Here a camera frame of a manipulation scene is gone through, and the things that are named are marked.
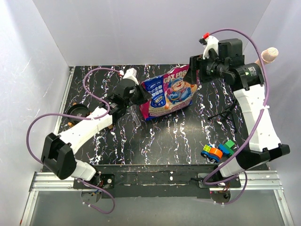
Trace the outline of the clear plastic scoop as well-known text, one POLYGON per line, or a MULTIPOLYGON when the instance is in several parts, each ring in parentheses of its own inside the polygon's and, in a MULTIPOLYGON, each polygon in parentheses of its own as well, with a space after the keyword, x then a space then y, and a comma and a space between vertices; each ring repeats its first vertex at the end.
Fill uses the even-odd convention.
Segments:
POLYGON ((136 113, 136 105, 132 105, 129 109, 130 114, 132 115, 133 121, 135 122, 136 127, 140 127, 141 126, 141 121, 137 116, 136 113))

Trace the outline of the pink cat food bag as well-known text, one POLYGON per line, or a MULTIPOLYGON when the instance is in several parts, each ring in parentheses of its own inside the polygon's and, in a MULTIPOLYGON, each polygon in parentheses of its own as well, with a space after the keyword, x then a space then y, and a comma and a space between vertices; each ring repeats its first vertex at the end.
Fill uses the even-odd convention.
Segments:
POLYGON ((146 121, 192 104, 197 85, 191 85, 183 80, 188 69, 188 65, 174 67, 163 75, 142 82, 146 91, 151 94, 151 100, 139 106, 146 121))

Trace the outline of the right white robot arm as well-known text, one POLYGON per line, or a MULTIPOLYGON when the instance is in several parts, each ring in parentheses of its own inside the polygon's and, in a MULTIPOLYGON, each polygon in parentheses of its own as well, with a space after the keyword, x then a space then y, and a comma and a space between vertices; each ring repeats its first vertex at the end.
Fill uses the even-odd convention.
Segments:
POLYGON ((225 162, 207 176, 218 187, 226 186, 237 174, 290 153, 289 145, 277 136, 268 107, 268 87, 263 75, 262 59, 246 64, 242 40, 217 40, 205 35, 199 41, 204 52, 190 57, 184 81, 189 84, 223 79, 241 108, 248 138, 225 162))

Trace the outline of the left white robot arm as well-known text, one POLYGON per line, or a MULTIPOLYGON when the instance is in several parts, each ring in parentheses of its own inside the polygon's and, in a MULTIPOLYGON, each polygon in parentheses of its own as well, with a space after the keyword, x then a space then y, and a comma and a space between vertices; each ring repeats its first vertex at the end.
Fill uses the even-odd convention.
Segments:
POLYGON ((41 161, 51 172, 63 180, 80 178, 89 188, 96 188, 100 177, 89 163, 76 160, 76 152, 96 133, 114 124, 133 105, 142 105, 151 99, 140 82, 123 79, 117 88, 89 116, 70 129, 46 136, 41 161))

